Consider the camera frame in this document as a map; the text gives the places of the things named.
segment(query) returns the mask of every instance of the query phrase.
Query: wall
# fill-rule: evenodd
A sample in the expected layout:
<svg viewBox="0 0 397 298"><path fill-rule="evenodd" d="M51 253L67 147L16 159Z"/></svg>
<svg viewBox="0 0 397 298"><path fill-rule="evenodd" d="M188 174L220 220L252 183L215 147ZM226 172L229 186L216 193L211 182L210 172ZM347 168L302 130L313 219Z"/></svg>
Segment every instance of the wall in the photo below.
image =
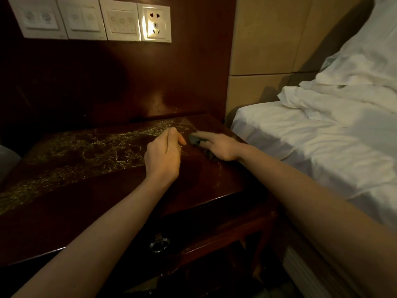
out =
<svg viewBox="0 0 397 298"><path fill-rule="evenodd" d="M171 7L172 43L24 39L7 0L0 135L23 154L43 133L209 112L225 116L236 0Z"/></svg>
<svg viewBox="0 0 397 298"><path fill-rule="evenodd" d="M237 0L226 125L244 105L312 80L368 18L373 0Z"/></svg>

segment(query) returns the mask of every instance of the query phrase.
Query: bedside table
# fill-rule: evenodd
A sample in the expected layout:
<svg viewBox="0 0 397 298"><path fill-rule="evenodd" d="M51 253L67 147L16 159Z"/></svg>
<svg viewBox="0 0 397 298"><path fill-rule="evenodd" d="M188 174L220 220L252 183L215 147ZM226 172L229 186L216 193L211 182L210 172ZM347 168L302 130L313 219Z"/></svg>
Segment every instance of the bedside table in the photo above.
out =
<svg viewBox="0 0 397 298"><path fill-rule="evenodd" d="M18 289L145 178L146 146L167 127L236 137L211 115L71 131L39 141L0 189L0 266ZM278 202L237 162L182 147L181 168L105 287L130 288L260 232L252 269Z"/></svg>

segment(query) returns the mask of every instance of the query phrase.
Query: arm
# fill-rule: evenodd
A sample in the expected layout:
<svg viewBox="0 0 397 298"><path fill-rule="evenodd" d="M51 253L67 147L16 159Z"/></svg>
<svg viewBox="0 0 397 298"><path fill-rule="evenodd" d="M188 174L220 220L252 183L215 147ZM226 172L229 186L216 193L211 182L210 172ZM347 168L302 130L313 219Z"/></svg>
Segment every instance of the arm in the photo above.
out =
<svg viewBox="0 0 397 298"><path fill-rule="evenodd" d="M149 143L146 179L84 230L13 297L95 297L154 206L178 177L181 147L175 128Z"/></svg>
<svg viewBox="0 0 397 298"><path fill-rule="evenodd" d="M219 159L238 160L372 296L397 296L397 237L299 170L223 134L198 132Z"/></svg>

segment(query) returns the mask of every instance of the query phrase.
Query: glossy wooden tabletop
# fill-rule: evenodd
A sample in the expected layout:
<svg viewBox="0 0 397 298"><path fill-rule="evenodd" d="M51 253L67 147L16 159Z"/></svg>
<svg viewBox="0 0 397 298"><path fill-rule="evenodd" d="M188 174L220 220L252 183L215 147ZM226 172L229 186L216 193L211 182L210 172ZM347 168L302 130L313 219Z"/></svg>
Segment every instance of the glossy wooden tabletop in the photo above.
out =
<svg viewBox="0 0 397 298"><path fill-rule="evenodd" d="M233 135L203 114L74 131L39 142L0 189L0 203L6 205L0 215L0 266L65 247L134 190L145 178L147 143L169 126L176 126L185 138L195 130ZM65 138L73 138L70 145ZM257 185L239 163L210 160L201 148L188 144L182 147L179 178L152 218Z"/></svg>

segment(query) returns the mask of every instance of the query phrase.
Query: white wall plate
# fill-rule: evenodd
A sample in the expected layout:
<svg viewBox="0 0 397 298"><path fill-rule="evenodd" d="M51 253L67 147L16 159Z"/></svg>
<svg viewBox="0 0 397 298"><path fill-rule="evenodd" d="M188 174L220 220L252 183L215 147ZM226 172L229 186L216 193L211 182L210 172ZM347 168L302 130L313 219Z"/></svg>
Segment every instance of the white wall plate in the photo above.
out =
<svg viewBox="0 0 397 298"><path fill-rule="evenodd" d="M98 0L57 0L67 35L75 40L107 40Z"/></svg>
<svg viewBox="0 0 397 298"><path fill-rule="evenodd" d="M55 0L8 0L26 38L67 40Z"/></svg>
<svg viewBox="0 0 397 298"><path fill-rule="evenodd" d="M136 3L99 0L108 40L140 41Z"/></svg>
<svg viewBox="0 0 397 298"><path fill-rule="evenodd" d="M171 43L171 10L168 6L137 4L142 41Z"/></svg>

